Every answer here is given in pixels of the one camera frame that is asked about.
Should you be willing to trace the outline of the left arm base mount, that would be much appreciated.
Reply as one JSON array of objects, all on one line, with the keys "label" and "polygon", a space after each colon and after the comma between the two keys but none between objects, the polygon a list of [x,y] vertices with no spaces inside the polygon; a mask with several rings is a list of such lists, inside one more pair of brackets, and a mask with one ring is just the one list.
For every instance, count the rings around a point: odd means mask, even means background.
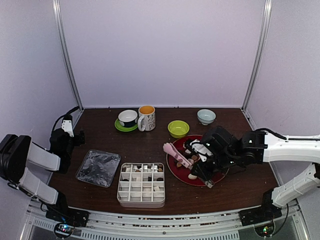
[{"label": "left arm base mount", "polygon": [[90,213],[69,207],[67,198],[63,193],[59,193],[55,204],[43,203],[47,210],[45,217],[57,223],[53,227],[53,233],[58,239],[69,238],[75,228],[86,227]]}]

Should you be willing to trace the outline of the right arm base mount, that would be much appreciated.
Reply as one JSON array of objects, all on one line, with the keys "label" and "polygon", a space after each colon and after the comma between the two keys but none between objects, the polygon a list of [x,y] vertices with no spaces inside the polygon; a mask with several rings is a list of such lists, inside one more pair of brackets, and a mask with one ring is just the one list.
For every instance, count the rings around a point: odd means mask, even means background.
[{"label": "right arm base mount", "polygon": [[274,220],[282,216],[282,209],[273,204],[272,192],[270,189],[263,194],[261,206],[239,212],[242,226],[254,225],[255,233],[265,239],[276,232]]}]

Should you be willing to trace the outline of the tin lid with rabbit picture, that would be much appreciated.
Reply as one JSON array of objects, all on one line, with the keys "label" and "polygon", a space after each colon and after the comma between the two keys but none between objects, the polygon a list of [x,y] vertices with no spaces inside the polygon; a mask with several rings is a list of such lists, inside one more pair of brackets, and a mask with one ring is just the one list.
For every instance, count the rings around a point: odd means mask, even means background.
[{"label": "tin lid with rabbit picture", "polygon": [[81,182],[109,188],[114,180],[121,156],[91,149],[85,155],[75,178]]}]

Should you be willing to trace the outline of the pink plastic scoop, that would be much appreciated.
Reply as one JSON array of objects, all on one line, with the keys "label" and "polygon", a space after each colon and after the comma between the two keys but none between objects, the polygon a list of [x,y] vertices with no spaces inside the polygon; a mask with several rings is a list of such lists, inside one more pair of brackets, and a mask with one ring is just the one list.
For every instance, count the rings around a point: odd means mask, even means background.
[{"label": "pink plastic scoop", "polygon": [[163,145],[163,151],[167,153],[168,155],[172,156],[174,159],[176,159],[179,163],[181,163],[185,168],[192,169],[193,164],[185,158],[172,143],[165,143]]}]

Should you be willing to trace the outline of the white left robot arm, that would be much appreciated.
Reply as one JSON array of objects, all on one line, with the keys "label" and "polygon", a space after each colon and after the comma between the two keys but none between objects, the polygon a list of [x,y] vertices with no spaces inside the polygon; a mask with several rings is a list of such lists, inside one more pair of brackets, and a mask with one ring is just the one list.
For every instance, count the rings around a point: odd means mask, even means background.
[{"label": "white left robot arm", "polygon": [[45,204],[61,222],[72,218],[66,196],[45,183],[33,167],[51,173],[68,172],[74,148],[85,143],[84,131],[74,132],[72,113],[76,110],[73,108],[56,120],[61,126],[52,127],[49,149],[35,143],[29,135],[7,134],[0,142],[0,177],[8,186]]}]

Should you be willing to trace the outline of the silver compartment tin box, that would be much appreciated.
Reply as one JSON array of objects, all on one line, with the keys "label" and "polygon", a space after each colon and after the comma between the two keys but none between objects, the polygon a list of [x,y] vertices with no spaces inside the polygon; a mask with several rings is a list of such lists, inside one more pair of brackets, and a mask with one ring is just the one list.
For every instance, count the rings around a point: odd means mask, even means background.
[{"label": "silver compartment tin box", "polygon": [[[141,165],[141,172],[135,172]],[[158,172],[158,165],[163,166],[163,172]],[[166,201],[165,168],[162,163],[123,163],[119,174],[117,200],[126,208],[162,208]]]}]

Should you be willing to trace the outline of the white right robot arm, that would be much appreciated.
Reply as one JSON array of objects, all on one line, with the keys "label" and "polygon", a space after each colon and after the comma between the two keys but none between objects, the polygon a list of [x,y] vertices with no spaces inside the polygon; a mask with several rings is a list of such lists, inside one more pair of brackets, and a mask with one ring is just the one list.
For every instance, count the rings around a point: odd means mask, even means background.
[{"label": "white right robot arm", "polygon": [[308,162],[307,168],[287,183],[271,190],[267,202],[259,206],[256,216],[268,220],[276,208],[304,195],[320,185],[320,137],[281,135],[268,128],[246,132],[236,138],[222,126],[209,130],[200,140],[187,139],[184,147],[199,155],[190,170],[207,187],[212,188],[215,173],[234,166],[271,162]]}]

